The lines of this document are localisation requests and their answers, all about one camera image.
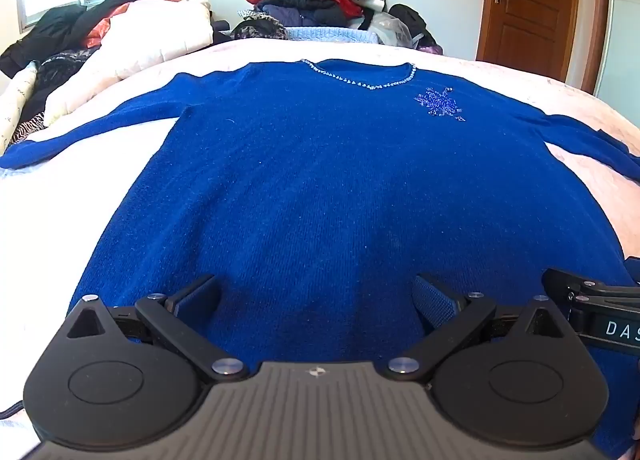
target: bed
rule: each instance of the bed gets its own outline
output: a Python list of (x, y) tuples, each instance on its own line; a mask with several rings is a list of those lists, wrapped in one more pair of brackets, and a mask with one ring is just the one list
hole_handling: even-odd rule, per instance
[[(640, 130), (598, 99), (549, 78), (482, 62), (364, 44), (239, 40), (161, 63), (117, 82), (60, 118), (31, 141), (45, 141), (106, 116), (127, 100), (159, 89), (177, 74), (205, 76), (252, 62), (321, 62), (330, 58), (417, 68), (459, 76), (539, 108), (604, 130), (640, 155)], [(0, 408), (22, 398), (30, 370), (62, 323), (76, 285), (107, 227), (176, 119), (122, 127), (69, 146), (50, 160), (0, 169)], [(640, 185), (590, 157), (554, 145), (549, 151), (582, 180), (613, 227), (626, 257), (640, 257)], [(638, 370), (633, 374), (638, 379)], [(615, 385), (615, 375), (608, 377)], [(630, 445), (624, 442), (625, 448)], [(623, 442), (612, 445), (619, 452)], [(1, 460), (20, 458), (37, 443), (24, 412), (0, 421)]]

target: door panel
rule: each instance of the door panel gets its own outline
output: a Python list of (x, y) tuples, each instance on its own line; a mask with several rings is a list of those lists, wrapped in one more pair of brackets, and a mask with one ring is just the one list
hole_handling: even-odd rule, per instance
[(577, 0), (485, 0), (490, 16), (481, 59), (564, 80)]

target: door frame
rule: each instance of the door frame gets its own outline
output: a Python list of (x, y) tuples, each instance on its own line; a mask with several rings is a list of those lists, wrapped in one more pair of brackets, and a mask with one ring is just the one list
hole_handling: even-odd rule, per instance
[[(480, 38), (478, 40), (478, 52), (476, 53), (476, 60), (484, 60), (486, 54), (486, 45), (489, 32), (489, 22), (491, 15), (491, 8), (494, 0), (484, 0), (482, 7), (482, 22), (480, 26)], [(600, 71), (600, 62), (602, 60), (602, 51), (604, 48), (604, 41), (607, 31), (607, 16), (609, 14), (609, 0), (595, 0), (593, 27), (591, 29), (591, 40), (589, 53), (587, 56), (586, 68), (584, 71), (584, 77), (582, 79), (581, 89), (589, 94), (593, 94), (595, 84), (598, 79), (598, 73)], [(569, 24), (569, 32), (573, 33), (567, 39), (564, 59), (562, 62), (562, 79), (566, 79), (566, 74), (569, 69), (569, 62), (571, 60), (571, 52), (574, 46), (575, 37), (575, 24), (578, 15), (578, 0), (572, 0), (571, 21)]]

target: blue sweater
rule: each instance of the blue sweater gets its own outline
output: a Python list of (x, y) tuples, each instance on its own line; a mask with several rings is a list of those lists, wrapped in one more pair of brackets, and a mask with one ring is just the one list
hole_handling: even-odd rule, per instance
[[(410, 65), (320, 65), (367, 84)], [(640, 160), (570, 117), (465, 79), (419, 70), (381, 90), (305, 63), (178, 75), (103, 119), (17, 145), (24, 166), (117, 126), (180, 117), (105, 229), (71, 305), (172, 294), (220, 278), (217, 310), (193, 326), (245, 362), (383, 361), (423, 335), (411, 282), (427, 272), (466, 293), (523, 304), (558, 267), (634, 285), (585, 185), (545, 142), (634, 180)], [(596, 443), (631, 444), (637, 358), (594, 350), (611, 391)]]

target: silver screw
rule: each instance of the silver screw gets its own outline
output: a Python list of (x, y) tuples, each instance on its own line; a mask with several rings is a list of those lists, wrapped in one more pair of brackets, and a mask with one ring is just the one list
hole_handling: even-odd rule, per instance
[(244, 368), (244, 363), (239, 359), (233, 357), (227, 357), (225, 359), (218, 359), (211, 365), (211, 369), (220, 375), (234, 375), (239, 374)]
[(396, 374), (412, 374), (418, 371), (420, 363), (411, 357), (396, 357), (389, 361), (388, 367)]

